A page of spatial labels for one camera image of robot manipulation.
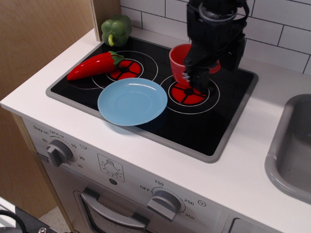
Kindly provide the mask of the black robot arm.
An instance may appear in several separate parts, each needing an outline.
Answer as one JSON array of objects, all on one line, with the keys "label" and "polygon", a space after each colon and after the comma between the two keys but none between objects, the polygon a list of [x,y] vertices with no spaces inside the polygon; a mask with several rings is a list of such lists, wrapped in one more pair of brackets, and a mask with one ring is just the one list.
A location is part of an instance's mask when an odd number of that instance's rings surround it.
[{"label": "black robot arm", "polygon": [[202,94],[220,68],[234,72],[244,53],[249,7],[245,0],[191,0],[187,33],[191,48],[184,59],[185,79]]}]

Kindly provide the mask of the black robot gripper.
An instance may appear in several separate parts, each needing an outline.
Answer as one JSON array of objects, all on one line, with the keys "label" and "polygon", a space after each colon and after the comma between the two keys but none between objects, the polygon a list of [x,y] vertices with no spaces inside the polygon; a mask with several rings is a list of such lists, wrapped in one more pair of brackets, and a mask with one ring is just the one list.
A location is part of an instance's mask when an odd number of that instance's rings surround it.
[{"label": "black robot gripper", "polygon": [[211,65],[217,60],[231,72],[240,64],[245,17],[236,19],[238,8],[245,9],[245,3],[187,4],[187,33],[192,48],[185,60],[185,79],[201,94],[208,93]]}]

